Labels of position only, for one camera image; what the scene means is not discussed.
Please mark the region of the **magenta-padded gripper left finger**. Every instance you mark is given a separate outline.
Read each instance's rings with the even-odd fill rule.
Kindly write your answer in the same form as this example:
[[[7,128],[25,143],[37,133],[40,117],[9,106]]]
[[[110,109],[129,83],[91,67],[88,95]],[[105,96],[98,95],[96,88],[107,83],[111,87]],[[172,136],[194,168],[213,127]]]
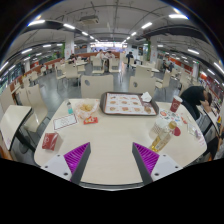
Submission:
[[[85,143],[64,155],[56,154],[42,169],[79,185],[90,153],[90,143]]]

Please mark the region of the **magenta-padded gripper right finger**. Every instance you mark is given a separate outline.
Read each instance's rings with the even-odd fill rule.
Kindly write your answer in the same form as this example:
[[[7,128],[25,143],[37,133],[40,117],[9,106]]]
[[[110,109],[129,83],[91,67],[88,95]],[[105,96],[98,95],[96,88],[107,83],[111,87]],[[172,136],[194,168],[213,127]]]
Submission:
[[[144,185],[182,169],[182,167],[167,154],[159,155],[138,143],[133,144],[132,153]]]

